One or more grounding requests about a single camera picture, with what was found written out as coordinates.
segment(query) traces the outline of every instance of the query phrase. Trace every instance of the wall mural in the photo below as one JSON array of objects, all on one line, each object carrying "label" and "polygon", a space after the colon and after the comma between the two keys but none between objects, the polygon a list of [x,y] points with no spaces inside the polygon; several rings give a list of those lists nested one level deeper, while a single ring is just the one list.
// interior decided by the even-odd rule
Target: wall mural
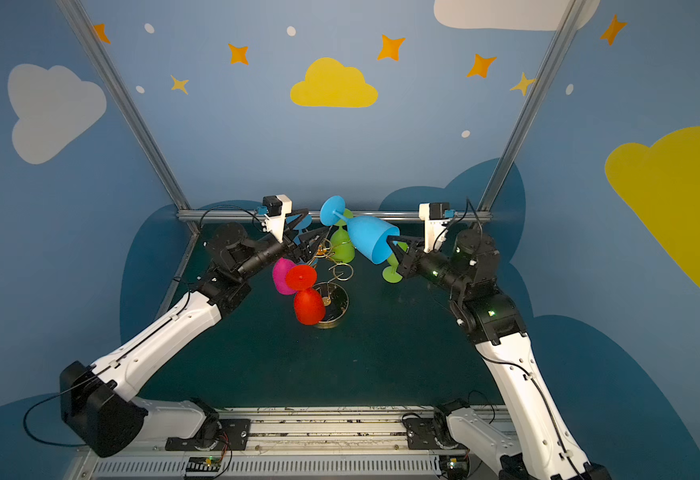
[{"label": "wall mural", "polygon": [[[700,3],[665,0],[661,21],[656,7],[602,0],[576,34],[516,161],[527,202],[512,264],[537,317],[580,320],[616,342],[661,390],[700,451]],[[548,339],[559,348],[561,336]],[[612,368],[588,377],[627,392],[618,408],[650,411],[641,422],[667,415],[640,405],[644,393],[625,370],[613,368],[614,357],[601,358]],[[604,431],[613,425],[604,422]],[[647,452],[645,438],[628,438],[649,429],[624,428],[619,443],[646,460],[643,466],[663,469],[669,462]],[[614,478],[700,479],[693,449],[666,435],[657,444],[676,465],[696,466],[640,475],[634,465]]]},{"label": "wall mural", "polygon": [[626,26],[627,22],[620,22],[618,18],[616,18],[616,15],[614,15],[614,19],[611,21],[611,24],[608,26],[608,29],[603,33],[600,39],[608,40],[608,44],[613,45],[614,40],[616,39],[616,35],[618,35]]},{"label": "wall mural", "polygon": [[[624,144],[605,163],[608,182],[683,272],[700,288],[700,235],[678,232],[678,218],[700,225],[700,127],[683,128],[651,147]],[[678,194],[694,202],[678,201]]]},{"label": "wall mural", "polygon": [[99,85],[60,65],[21,64],[9,73],[9,101],[19,117],[11,141],[22,160],[42,164],[94,125],[107,101]]},{"label": "wall mural", "polygon": [[333,58],[313,62],[305,81],[291,88],[291,101],[302,107],[370,107],[378,96],[360,70],[345,67]]},{"label": "wall mural", "polygon": [[[600,0],[583,8],[578,27],[594,15]],[[568,0],[435,0],[435,18],[451,28],[556,30]]]},{"label": "wall mural", "polygon": [[468,4],[84,0],[192,206],[356,209],[502,153],[567,0]]}]

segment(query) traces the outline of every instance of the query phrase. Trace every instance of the black mounting plate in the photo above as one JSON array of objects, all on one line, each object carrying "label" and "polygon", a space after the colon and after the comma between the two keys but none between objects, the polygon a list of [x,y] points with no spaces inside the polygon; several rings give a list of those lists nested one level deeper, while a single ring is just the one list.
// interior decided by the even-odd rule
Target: black mounting plate
[{"label": "black mounting plate", "polygon": [[[435,441],[435,427],[432,418],[406,417],[401,420],[406,427],[406,441],[409,450],[441,450],[443,447]],[[466,450],[459,445],[456,449]]]},{"label": "black mounting plate", "polygon": [[217,421],[219,433],[217,440],[211,446],[204,447],[199,438],[177,438],[166,440],[167,452],[221,452],[224,447],[224,438],[227,435],[229,450],[246,450],[249,442],[249,428],[251,420],[248,418],[220,418]]}]

